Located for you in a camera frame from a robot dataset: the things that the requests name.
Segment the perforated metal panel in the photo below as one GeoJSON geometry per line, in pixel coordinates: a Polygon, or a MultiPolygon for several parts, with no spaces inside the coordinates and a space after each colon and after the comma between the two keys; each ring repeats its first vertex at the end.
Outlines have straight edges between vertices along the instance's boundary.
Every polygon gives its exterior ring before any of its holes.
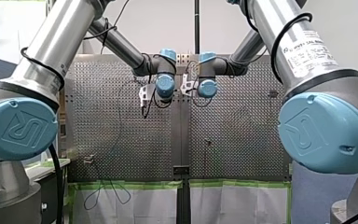
{"type": "Polygon", "coordinates": [[[190,108],[191,178],[287,180],[290,159],[277,129],[283,89],[269,57],[253,63],[246,76],[218,77],[217,83],[218,93],[207,107],[190,108]],[[275,92],[278,97],[271,97],[275,92]]]}
{"type": "Polygon", "coordinates": [[[76,58],[65,89],[71,181],[172,178],[171,110],[152,105],[144,119],[140,87],[114,56],[76,58]]]}
{"type": "MultiPolygon", "coordinates": [[[[197,70],[191,71],[194,79],[197,70]]],[[[219,92],[207,107],[175,96],[167,109],[152,105],[148,119],[141,116],[140,84],[117,57],[77,57],[66,79],[71,181],[173,179],[174,165],[190,165],[191,178],[289,178],[290,158],[277,132],[283,89],[267,56],[244,77],[219,77],[219,92]],[[86,164],[90,155],[94,163],[86,164]]]]}

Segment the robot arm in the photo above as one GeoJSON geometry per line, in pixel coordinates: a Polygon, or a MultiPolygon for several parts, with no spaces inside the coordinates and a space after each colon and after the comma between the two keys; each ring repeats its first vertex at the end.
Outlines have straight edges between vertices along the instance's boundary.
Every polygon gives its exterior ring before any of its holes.
{"type": "Polygon", "coordinates": [[[29,59],[23,58],[11,77],[0,80],[0,161],[32,158],[55,140],[57,93],[83,37],[106,4],[58,1],[24,51],[29,59]]]}
{"type": "MultiPolygon", "coordinates": [[[[89,31],[97,35],[106,28],[111,28],[107,33],[105,45],[129,65],[137,77],[157,74],[156,93],[163,101],[170,101],[175,87],[176,52],[172,49],[162,49],[154,57],[142,54],[118,31],[117,27],[112,27],[110,23],[105,27],[105,23],[105,18],[100,18],[92,23],[89,31]]],[[[104,35],[99,35],[97,38],[103,42],[104,35]]]]}
{"type": "Polygon", "coordinates": [[[216,75],[245,75],[249,62],[263,46],[264,43],[260,35],[251,31],[228,59],[216,57],[214,52],[201,53],[198,95],[204,98],[212,98],[217,94],[216,75]]]}
{"type": "Polygon", "coordinates": [[[286,151],[319,173],[357,174],[358,71],[338,65],[295,0],[234,3],[254,19],[284,86],[279,134],[286,151]]]}

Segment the logo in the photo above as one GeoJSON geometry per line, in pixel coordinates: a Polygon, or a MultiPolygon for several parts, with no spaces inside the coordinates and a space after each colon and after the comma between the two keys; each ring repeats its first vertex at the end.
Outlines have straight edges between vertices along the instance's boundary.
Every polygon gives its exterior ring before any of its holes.
{"type": "Polygon", "coordinates": [[[36,147],[47,127],[46,120],[19,111],[8,124],[2,140],[24,147],[36,147]]]}
{"type": "Polygon", "coordinates": [[[283,130],[298,154],[303,156],[325,145],[322,133],[319,131],[308,109],[288,120],[283,125],[283,130]]]}

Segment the metal pole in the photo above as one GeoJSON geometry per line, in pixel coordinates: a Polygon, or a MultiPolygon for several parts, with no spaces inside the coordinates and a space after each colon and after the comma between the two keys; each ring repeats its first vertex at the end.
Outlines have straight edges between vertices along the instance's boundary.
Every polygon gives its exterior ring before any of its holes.
{"type": "Polygon", "coordinates": [[[194,27],[196,54],[200,54],[200,0],[194,0],[194,27]]]}
{"type": "MultiPolygon", "coordinates": [[[[92,35],[97,35],[105,30],[105,18],[102,17],[94,21],[89,28],[92,35]]],[[[99,41],[103,42],[104,35],[97,37],[99,41]]],[[[121,60],[123,60],[131,68],[139,67],[143,61],[144,56],[134,47],[118,30],[112,29],[107,33],[105,45],[112,50],[121,60]]]]}

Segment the label sticker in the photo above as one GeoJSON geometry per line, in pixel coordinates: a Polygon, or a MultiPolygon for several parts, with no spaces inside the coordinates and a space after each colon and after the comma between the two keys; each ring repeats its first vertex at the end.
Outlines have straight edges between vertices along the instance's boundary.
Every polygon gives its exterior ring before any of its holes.
{"type": "Polygon", "coordinates": [[[304,77],[318,66],[338,65],[315,31],[305,31],[305,37],[283,47],[283,55],[295,77],[304,77]]]}

